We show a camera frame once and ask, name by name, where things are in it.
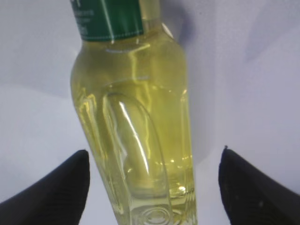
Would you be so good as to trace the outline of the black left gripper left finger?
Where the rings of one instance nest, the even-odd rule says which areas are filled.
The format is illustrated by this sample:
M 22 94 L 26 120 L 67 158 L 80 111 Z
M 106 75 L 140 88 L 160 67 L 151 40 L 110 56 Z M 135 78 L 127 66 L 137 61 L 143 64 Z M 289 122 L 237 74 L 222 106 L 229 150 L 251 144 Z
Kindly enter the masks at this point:
M 79 150 L 45 177 L 0 204 L 2 225 L 77 225 L 90 187 L 90 160 Z

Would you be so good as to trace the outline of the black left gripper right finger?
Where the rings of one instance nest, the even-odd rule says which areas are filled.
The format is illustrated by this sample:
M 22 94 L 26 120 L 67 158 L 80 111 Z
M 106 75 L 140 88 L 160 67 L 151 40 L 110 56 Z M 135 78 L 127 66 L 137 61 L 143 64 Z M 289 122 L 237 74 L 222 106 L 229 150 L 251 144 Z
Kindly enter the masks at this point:
M 224 147 L 218 184 L 232 225 L 298 225 L 300 196 Z

